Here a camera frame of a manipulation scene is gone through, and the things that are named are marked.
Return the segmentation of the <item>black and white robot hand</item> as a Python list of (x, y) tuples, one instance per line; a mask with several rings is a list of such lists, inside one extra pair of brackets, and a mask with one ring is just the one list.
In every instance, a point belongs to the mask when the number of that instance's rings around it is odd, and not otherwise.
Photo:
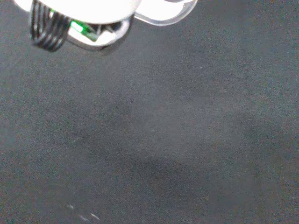
[(172, 19), (165, 0), (16, 0), (29, 14), (34, 46), (54, 52), (69, 41), (102, 51), (120, 42), (134, 19), (164, 26)]

